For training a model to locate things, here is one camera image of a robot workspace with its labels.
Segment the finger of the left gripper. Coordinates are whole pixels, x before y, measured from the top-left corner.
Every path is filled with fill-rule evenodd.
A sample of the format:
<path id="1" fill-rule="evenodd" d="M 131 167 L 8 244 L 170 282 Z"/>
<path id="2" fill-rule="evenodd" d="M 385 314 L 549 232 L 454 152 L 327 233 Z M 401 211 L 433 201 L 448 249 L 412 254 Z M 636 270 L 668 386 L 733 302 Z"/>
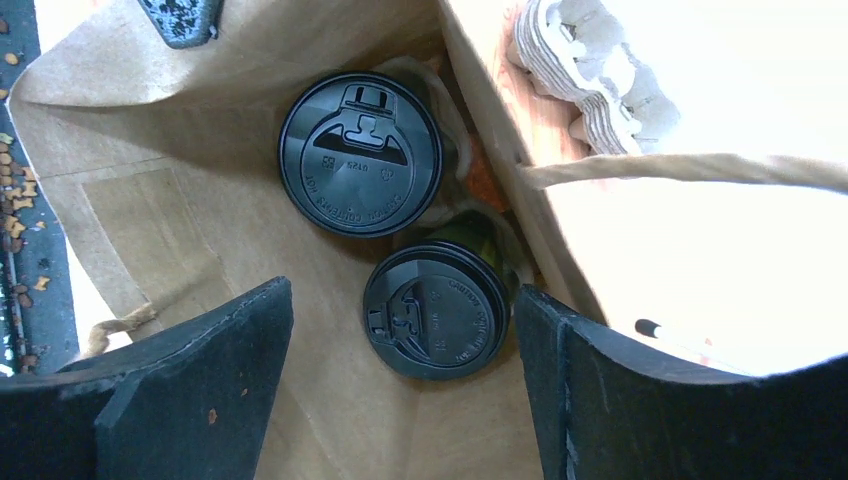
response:
<path id="1" fill-rule="evenodd" d="M 218 37 L 223 0 L 139 0 L 140 7 L 172 49 L 188 49 Z"/>

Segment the black plastic cup lid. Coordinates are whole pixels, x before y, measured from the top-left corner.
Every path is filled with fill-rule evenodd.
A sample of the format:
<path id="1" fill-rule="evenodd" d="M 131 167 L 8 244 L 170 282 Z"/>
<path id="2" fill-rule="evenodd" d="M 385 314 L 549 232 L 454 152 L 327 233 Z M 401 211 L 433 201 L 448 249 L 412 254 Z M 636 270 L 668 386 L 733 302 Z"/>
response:
<path id="1" fill-rule="evenodd" d="M 445 161 L 433 95 L 400 74 L 324 76 L 297 97 L 279 132 L 289 199 L 316 226 L 347 237 L 410 226 L 434 202 Z"/>

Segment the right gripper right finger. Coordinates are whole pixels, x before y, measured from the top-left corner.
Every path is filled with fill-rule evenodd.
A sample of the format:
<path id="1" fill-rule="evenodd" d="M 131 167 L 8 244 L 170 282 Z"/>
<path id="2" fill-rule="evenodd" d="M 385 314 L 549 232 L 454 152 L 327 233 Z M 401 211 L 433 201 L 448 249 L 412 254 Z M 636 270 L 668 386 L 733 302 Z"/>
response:
<path id="1" fill-rule="evenodd" d="M 514 305 L 548 479 L 843 479 L 847 361 L 746 377 L 589 320 L 531 285 Z"/>

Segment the green paper bag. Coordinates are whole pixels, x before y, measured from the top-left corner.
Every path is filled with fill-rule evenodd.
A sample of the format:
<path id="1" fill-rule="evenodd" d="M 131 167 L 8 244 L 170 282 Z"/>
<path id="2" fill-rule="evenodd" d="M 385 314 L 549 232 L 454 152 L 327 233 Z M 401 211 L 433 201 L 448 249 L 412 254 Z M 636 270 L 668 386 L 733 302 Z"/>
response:
<path id="1" fill-rule="evenodd" d="M 100 293 L 185 286 L 171 325 L 270 277 L 294 334 L 264 478 L 543 479 L 518 337 L 468 380 L 404 380 L 355 317 L 382 242 L 300 217 L 272 131 L 309 81 L 446 55 L 543 289 L 671 356 L 638 319 L 709 339 L 746 377 L 847 361 L 847 6 L 619 1 L 681 112 L 659 153 L 599 154 L 576 105 L 509 61 L 529 1 L 228 1 L 222 34 L 167 47 L 134 1 L 93 14 L 11 92 L 22 145 Z"/>

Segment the green paper coffee cup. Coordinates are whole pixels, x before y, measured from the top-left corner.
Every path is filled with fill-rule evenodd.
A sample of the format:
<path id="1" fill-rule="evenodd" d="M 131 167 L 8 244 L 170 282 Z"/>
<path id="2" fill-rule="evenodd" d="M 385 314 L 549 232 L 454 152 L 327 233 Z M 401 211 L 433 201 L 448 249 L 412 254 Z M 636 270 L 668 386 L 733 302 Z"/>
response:
<path id="1" fill-rule="evenodd" d="M 526 265 L 518 244 L 495 220 L 480 211 L 468 210 L 428 232 L 423 239 L 452 242 L 477 254 L 504 284 L 508 301 L 514 301 Z"/>

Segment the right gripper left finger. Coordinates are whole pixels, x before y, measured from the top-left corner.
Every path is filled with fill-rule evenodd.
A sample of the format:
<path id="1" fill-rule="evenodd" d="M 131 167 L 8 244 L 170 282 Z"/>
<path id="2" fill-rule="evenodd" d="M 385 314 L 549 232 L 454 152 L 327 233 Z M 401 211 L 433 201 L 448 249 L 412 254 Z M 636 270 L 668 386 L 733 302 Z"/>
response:
<path id="1" fill-rule="evenodd" d="M 294 323 L 273 278 L 49 375 L 1 383 L 5 479 L 251 479 Z"/>

